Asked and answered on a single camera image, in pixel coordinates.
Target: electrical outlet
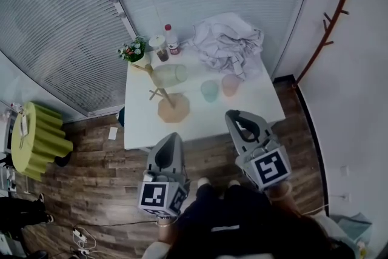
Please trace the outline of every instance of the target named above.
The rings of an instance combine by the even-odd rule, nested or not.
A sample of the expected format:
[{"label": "electrical outlet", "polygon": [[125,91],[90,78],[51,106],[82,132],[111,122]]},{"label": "electrical outlet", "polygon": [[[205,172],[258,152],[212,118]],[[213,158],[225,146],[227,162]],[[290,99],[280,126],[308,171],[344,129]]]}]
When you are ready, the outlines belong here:
[{"label": "electrical outlet", "polygon": [[80,231],[78,231],[77,229],[73,229],[73,234],[78,237],[81,241],[83,241],[84,243],[87,243],[87,238],[85,235],[83,235],[82,233],[80,233]]},{"label": "electrical outlet", "polygon": [[341,166],[339,169],[340,169],[339,171],[341,172],[342,177],[349,176],[349,166],[348,165]]},{"label": "electrical outlet", "polygon": [[350,203],[350,193],[344,193],[343,200]]}]

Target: small cup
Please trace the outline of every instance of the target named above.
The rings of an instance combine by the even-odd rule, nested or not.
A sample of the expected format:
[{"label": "small cup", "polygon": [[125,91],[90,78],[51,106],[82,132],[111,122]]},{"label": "small cup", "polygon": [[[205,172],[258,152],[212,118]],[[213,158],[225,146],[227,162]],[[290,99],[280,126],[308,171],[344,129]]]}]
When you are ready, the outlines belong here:
[{"label": "small cup", "polygon": [[222,90],[225,96],[228,96],[228,97],[233,96],[237,92],[237,89],[240,83],[241,83],[241,79],[236,75],[229,74],[223,77],[221,84],[222,84]]},{"label": "small cup", "polygon": [[208,103],[212,103],[218,96],[218,85],[214,80],[207,80],[201,85],[201,93]]}]

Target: clear glass cup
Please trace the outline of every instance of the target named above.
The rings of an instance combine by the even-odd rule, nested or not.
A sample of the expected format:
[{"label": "clear glass cup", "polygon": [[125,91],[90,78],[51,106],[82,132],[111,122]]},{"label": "clear glass cup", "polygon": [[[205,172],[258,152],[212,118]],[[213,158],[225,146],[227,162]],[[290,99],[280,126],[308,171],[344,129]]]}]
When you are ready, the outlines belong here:
[{"label": "clear glass cup", "polygon": [[218,84],[214,80],[207,80],[201,85],[201,93],[208,103],[212,103],[218,96]]},{"label": "clear glass cup", "polygon": [[187,69],[181,64],[166,64],[155,68],[151,78],[156,87],[165,89],[186,81]]}]

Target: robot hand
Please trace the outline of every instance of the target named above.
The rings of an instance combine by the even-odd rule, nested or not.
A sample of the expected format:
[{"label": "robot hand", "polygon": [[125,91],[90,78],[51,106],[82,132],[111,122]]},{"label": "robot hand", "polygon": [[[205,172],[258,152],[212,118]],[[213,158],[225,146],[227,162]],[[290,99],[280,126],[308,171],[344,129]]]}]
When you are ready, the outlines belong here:
[{"label": "robot hand", "polygon": [[183,170],[183,142],[172,133],[148,155],[147,170],[138,187],[138,207],[157,217],[177,217],[190,186]]},{"label": "robot hand", "polygon": [[291,166],[286,148],[262,117],[229,110],[225,121],[238,153],[235,163],[258,190],[287,179]]}]

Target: table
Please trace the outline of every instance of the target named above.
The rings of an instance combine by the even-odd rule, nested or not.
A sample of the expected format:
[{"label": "table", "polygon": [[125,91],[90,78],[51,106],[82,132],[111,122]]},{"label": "table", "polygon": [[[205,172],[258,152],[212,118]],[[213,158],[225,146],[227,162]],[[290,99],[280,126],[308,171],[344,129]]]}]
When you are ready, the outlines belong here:
[{"label": "table", "polygon": [[19,114],[12,133],[12,161],[18,172],[41,181],[47,163],[54,162],[56,156],[65,157],[73,150],[73,143],[65,140],[59,113],[31,102],[24,105],[24,113],[28,134],[21,137],[22,115]]},{"label": "table", "polygon": [[[180,123],[165,123],[158,116],[159,97],[149,100],[155,90],[146,72],[129,64],[125,90],[125,149],[154,146],[166,135],[177,132],[183,141],[205,138],[228,133],[225,113],[229,109],[245,110],[262,116],[268,123],[285,118],[275,88],[263,66],[262,74],[240,84],[233,97],[226,97],[221,89],[223,73],[209,71],[198,59],[192,48],[184,49],[180,55],[161,62],[154,52],[150,52],[153,68],[163,64],[184,64],[188,78],[184,83],[166,89],[168,93],[183,93],[190,101],[190,113]],[[201,84],[215,80],[219,85],[216,101],[208,103],[200,91]]]}]

